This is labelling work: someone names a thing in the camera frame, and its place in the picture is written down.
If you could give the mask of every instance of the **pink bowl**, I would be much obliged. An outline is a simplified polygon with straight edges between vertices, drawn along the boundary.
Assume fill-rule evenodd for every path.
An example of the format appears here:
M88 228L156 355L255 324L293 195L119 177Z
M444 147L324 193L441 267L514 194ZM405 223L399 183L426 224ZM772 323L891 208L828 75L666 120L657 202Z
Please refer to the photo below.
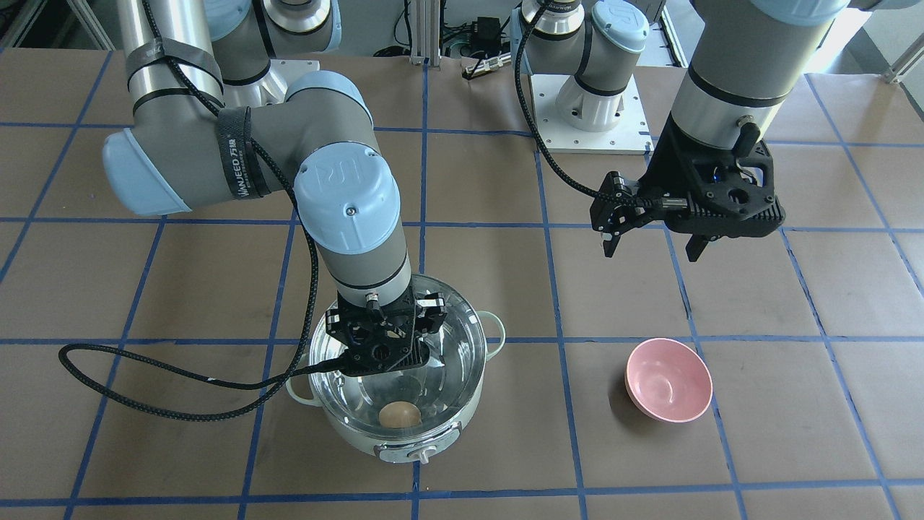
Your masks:
M632 351L626 389L645 415L668 423L692 421L712 401L709 368L685 344L666 338L643 341Z

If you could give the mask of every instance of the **velcro strap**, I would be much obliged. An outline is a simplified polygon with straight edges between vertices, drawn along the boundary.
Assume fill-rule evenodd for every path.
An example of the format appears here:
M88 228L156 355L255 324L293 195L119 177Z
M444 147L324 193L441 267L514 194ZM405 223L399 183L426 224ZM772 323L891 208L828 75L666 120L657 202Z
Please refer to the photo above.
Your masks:
M250 107L221 109L215 136L231 194L236 199L254 199L268 194L270 190L250 143Z
M194 45L171 40L170 38L154 38L141 47L135 49L125 58L126 78L131 77L142 68L156 63L166 57L174 57L179 61L208 72L224 92L222 86L222 71L214 56Z

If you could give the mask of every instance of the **light blue joint cap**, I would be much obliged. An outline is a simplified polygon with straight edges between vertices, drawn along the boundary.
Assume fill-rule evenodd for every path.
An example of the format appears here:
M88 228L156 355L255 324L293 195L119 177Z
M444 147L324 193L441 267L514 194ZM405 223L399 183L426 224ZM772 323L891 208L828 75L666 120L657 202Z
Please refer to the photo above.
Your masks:
M226 37L250 12L250 0L205 0L205 18L213 42Z
M381 155L359 142L335 142L309 155L295 177L298 215L324 249L363 254L397 226L401 199Z
M340 19L340 4L337 0L331 0L331 10L331 21L334 24L334 28L331 29L331 42L329 42L327 48L324 49L325 53L337 49L340 46L340 39L343 35L343 22Z
M510 57L514 59L517 58L517 47L523 41L522 18L519 7L515 8L513 13L510 14L510 23L512 24L510 28ZM532 76L532 70L529 68L529 56L525 50L523 51L523 65L520 67L520 73Z
M750 0L750 3L782 23L815 27L833 20L850 0Z
M308 89L327 89L329 91L339 92L353 98L354 101L362 106L366 114L369 114L369 121L372 121L372 112L362 100L362 94L359 89L343 74L338 74L332 70L314 70L298 78L286 91L286 101L293 95Z
M103 166L118 200L136 215L150 217L192 211L144 153L131 130L124 129L106 138Z
M594 27L612 44L641 54L648 40L648 18L637 7L623 0L598 0L590 10Z

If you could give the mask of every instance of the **black cable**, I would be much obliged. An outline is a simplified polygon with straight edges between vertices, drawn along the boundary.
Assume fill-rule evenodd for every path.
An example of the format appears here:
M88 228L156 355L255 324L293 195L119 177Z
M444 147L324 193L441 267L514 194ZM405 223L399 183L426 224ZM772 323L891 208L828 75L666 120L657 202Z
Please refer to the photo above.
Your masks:
M405 28L407 28L407 47L414 48L414 37L410 33L410 0L405 0Z
M481 57L478 58L478 63L476 63L475 67L471 70L471 74L467 74L465 70L462 71L462 78L464 78L466 81L471 81L475 77L475 71L478 70L478 67L481 66L482 62L484 62L484 58L487 56L487 53L485 51L478 51L472 53L468 57L475 57L475 55L481 55Z
M395 25L392 27L392 38L395 40L396 43L400 45L404 45L406 47L410 47L410 26L408 26L408 31L407 31L408 43L404 43L401 40L398 40L398 24L401 23L401 18L403 18L407 13L407 6L408 6L407 0L405 1L404 5L405 5L404 10L398 13L398 18L395 19Z
M154 15L153 15L153 12L151 10L151 6L148 0L141 0L141 3L144 7L145 16L148 19L148 24L151 26L151 32L154 38L161 38L160 30L157 27L157 22L154 19ZM193 84L192 81L190 81L189 78L186 77L183 71L179 68L179 65L176 63L174 58L167 57L165 59L165 62L167 66L170 68L170 70L173 72L176 79L182 82L187 87L187 89L189 90L189 93L195 96L196 99L198 99L200 103L202 103L202 105L205 106L205 108L209 110L209 112L217 116L219 108L215 106L211 101L209 101L209 99L206 98L202 94L202 92L196 87L196 85ZM286 194L289 197L289 201L292 203L297 213L298 212L298 200L295 197L295 192L293 192L292 190L292 184L288 181L286 176L283 174L282 169L279 167L279 165L276 164L276 162L269 155L269 153L262 146L260 146L258 142L256 142L255 140L251 138L250 144L253 146L253 149L257 153L257 155L259 155L260 158L263 159L266 165L270 168L270 170L279 180L279 183L282 185L283 189L286 191ZM196 422L222 421L222 420L241 416L243 414L249 413L257 409L258 407L263 405L265 402L269 401L270 398L272 398L279 390L283 388L283 385L286 384L286 381L291 379L295 375L310 374L310 373L315 373L315 372L330 372L330 371L339 369L340 368L339 359L326 360L326 361L318 363L317 365L306 366L301 369L296 369L296 367L298 366L298 363L301 361L303 354L305 353L305 349L308 347L308 344L310 343L311 323L313 321L312 317L314 315L314 306L317 301L317 295L318 295L318 252L317 252L317 248L315 247L314 239L309 235L308 231L304 229L304 227L302 227L302 232L304 233L305 240L308 243L308 251L310 254L311 282L310 282L310 287L309 287L308 305L307 305L307 308L305 309L305 321L302 324L301 334L298 339L298 346L296 348L295 355L292 357L292 362L286 368L286 371L284 373L274 376L272 378L268 378L259 383L250 383L250 384L249 383L236 383L236 382L231 382L231 381L223 381L220 379L207 378L205 376L202 376L201 374L189 372L188 370L185 370L183 368L169 365L167 363L163 363L161 361L151 359L150 357L143 356L143 355L136 354L136 353L131 353L129 351L115 349L113 347L106 347L103 345L91 345L88 343L71 343L69 345L66 345L58 352L58 360L61 362L64 368L68 372L70 372L71 375L73 375L78 381L80 381L87 387L93 390L96 390L97 392L101 393L103 396L109 399L112 399L113 401L119 402L121 404L124 404L125 406L128 406L129 408L133 408L135 410L145 412L147 414L159 415L161 417L167 417L167 418L183 420L183 421L196 421ZM113 355L116 355L116 356L127 357L135 361L140 361L142 363L156 366L156 367L162 368L163 370L173 372L175 374L179 374L180 376L192 378L192 379L195 379L201 382L205 382L207 384L211 384L211 385L219 386L223 388L238 389L238 390L256 390L256 389L266 388L270 385L272 386L265 393L263 393L263 395L260 396L258 399L251 402L250 404L237 408L236 410L230 410L230 411L222 412L218 414L189 414L186 412L179 412L176 410L168 410L165 408L159 408L156 406L146 404L144 402L138 402L114 390L106 388L104 385L98 383L97 381L93 380L92 378L90 378L89 376L81 372L74 365L74 363L69 359L68 354L75 350L84 350L84 351L89 350L89 351L112 353Z
M536 126L536 121L533 119L532 115L529 112L529 105L526 101L526 95L523 94L523 82L520 79L520 69L521 62L523 61L523 51L526 49L526 42L529 39L529 36L532 34L533 30L536 28L536 24L539 23L539 19L542 17L542 14L545 13L546 8L554 0L544 0L539 10L536 12L535 16L532 17L532 20L527 23L526 29L523 31L523 37L520 39L519 47L517 48L517 56L514 58L514 84L517 87L517 100L520 104L520 110L523 111L523 118L526 120L527 126L529 126L529 131L532 133L532 138L536 141L536 146L539 148L539 151L542 153L542 156L545 157L546 162L549 163L549 166L552 167L552 171L555 172L561 180L565 182L571 188L584 193L595 199L603 199L609 203L616 203L622 205L635 205L637 207L650 208L654 207L654 202L648 199L643 199L640 197L630 197L627 201L625 198L617 199L609 193L598 192L593 188L585 186L580 182L574 180L565 173L562 167L558 166L558 163L555 162L555 159L552 157L552 153L549 152L549 149L545 146L545 141L542 139L542 136L539 134L539 127Z

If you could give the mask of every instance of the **egg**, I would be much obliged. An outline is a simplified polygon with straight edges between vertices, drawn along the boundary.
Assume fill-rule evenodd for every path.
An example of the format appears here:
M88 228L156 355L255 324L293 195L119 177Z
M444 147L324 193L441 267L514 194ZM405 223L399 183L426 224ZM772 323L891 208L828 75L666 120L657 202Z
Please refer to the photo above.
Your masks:
M411 402L389 402L379 412L379 424L384 427L415 427L420 425L420 409Z

